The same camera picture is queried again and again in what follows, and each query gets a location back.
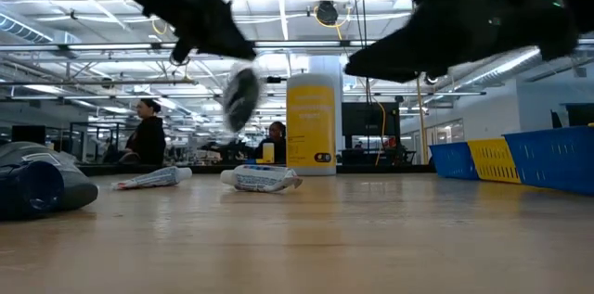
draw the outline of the table surface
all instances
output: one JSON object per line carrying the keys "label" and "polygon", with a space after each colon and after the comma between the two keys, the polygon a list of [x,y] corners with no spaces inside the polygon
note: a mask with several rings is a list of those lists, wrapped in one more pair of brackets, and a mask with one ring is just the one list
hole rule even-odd
{"label": "table surface", "polygon": [[3,293],[589,293],[594,200],[433,174],[216,175],[0,224]]}

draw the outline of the ceiling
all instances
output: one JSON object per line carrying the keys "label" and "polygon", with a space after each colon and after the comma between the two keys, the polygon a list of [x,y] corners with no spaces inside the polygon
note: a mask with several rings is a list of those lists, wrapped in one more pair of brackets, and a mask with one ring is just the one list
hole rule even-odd
{"label": "ceiling", "polygon": [[[239,29],[253,41],[336,41],[339,33],[336,29],[320,26],[314,17],[308,17],[308,11],[314,10],[321,0],[231,0],[232,11]],[[344,40],[360,41],[359,27],[356,21],[355,6],[360,10],[362,0],[331,0],[341,14],[344,24],[340,27],[340,36]],[[369,40],[376,40],[394,32],[405,25],[412,10],[411,0],[366,0],[365,22]],[[160,43],[174,42],[176,38],[171,28],[160,19],[146,19],[141,15],[141,7],[132,0],[0,0],[0,15],[9,14],[27,26],[44,33],[71,34],[74,43],[120,44],[120,43]],[[283,30],[282,18],[286,19]],[[0,46],[10,44],[30,44],[15,35],[0,31]],[[342,51],[329,50],[326,54],[340,55]],[[517,58],[522,52],[490,58],[476,63],[455,67],[447,79],[437,85],[453,84],[476,74],[492,72],[506,62]],[[113,80],[128,84],[76,85],[61,86],[59,91],[81,95],[126,95],[134,92],[153,95],[195,94],[194,98],[171,98],[168,100],[166,114],[172,116],[171,124],[198,125],[197,130],[219,132],[224,129],[222,113],[218,103],[209,95],[221,94],[230,75],[239,67],[240,61],[231,58],[199,56],[193,58],[185,67],[177,68],[169,62],[168,52],[151,50],[89,50],[79,52],[76,61],[44,52],[10,52],[11,58],[1,71],[6,81],[63,81],[97,82]],[[287,77],[294,72],[308,69],[308,56],[320,54],[314,48],[261,50],[256,60],[257,70],[264,76]],[[156,84],[156,80],[177,81],[191,79],[193,84]],[[356,82],[352,88],[345,89],[351,94],[363,93]],[[413,93],[415,83],[398,84],[384,81],[372,81],[374,93]],[[285,92],[285,84],[269,84],[266,91],[277,94]],[[37,95],[52,94],[51,89],[17,89],[20,95],[31,91]],[[423,91],[432,92],[434,87],[423,85]],[[394,96],[378,100],[393,100]],[[433,98],[435,102],[443,98]],[[347,96],[345,100],[365,100],[363,96]],[[74,105],[89,109],[94,115],[105,120],[105,116],[114,114],[126,116],[133,114],[133,99],[89,99],[73,101]],[[253,127],[266,126],[270,121],[284,119],[284,97],[269,96],[262,104],[260,118],[254,118]],[[209,121],[196,117],[208,115]]]}

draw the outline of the woman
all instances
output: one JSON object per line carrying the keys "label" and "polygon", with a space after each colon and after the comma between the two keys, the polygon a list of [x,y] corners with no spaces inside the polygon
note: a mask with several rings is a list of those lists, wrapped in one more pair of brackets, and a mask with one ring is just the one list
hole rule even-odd
{"label": "woman", "polygon": [[157,117],[159,112],[161,112],[161,105],[152,99],[140,99],[136,105],[136,113],[142,122],[128,139],[124,152],[136,153],[141,164],[162,165],[163,163],[166,144],[163,120]]}
{"label": "woman", "polygon": [[264,144],[272,143],[275,145],[275,163],[284,164],[287,162],[287,127],[280,122],[275,121],[268,127],[268,137],[260,143],[255,150],[255,157],[261,159],[263,157]]}

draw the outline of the blue plastic bin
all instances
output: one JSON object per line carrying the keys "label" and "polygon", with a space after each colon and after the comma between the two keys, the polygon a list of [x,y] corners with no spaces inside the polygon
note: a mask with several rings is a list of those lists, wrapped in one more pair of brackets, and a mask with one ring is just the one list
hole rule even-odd
{"label": "blue plastic bin", "polygon": [[437,174],[446,178],[479,179],[466,142],[430,146]]}
{"label": "blue plastic bin", "polygon": [[594,128],[504,136],[523,184],[594,195]]}

